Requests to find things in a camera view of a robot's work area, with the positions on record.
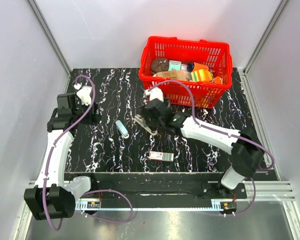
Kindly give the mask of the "small light blue stapler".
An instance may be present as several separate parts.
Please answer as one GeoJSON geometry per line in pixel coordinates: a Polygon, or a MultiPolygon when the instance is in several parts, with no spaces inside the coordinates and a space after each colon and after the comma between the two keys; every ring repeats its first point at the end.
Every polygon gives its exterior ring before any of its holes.
{"type": "Polygon", "coordinates": [[[129,132],[120,120],[116,120],[115,125],[124,139],[129,138],[129,132]]]}

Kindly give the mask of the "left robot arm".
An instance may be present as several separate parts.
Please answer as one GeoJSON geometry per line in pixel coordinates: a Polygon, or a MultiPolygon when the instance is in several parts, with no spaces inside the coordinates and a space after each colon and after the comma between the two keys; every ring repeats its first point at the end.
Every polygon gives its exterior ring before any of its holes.
{"type": "Polygon", "coordinates": [[[98,185],[87,176],[75,177],[65,183],[65,167],[69,149],[79,124],[97,125],[100,121],[96,94],[64,93],[57,96],[57,107],[47,122],[47,147],[34,187],[24,191],[23,198],[33,217],[38,220],[70,218],[77,200],[93,198],[98,185]]]}

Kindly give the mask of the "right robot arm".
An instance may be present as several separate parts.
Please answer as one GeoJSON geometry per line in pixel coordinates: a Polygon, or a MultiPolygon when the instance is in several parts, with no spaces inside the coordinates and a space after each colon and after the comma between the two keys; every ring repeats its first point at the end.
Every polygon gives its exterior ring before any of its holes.
{"type": "Polygon", "coordinates": [[[223,128],[199,120],[187,112],[174,112],[167,99],[161,101],[154,98],[139,109],[135,121],[149,133],[155,134],[158,128],[162,128],[170,135],[210,144],[232,156],[231,166],[218,184],[212,187],[214,196],[232,197],[238,184],[254,177],[259,170],[265,152],[253,130],[223,128]]]}

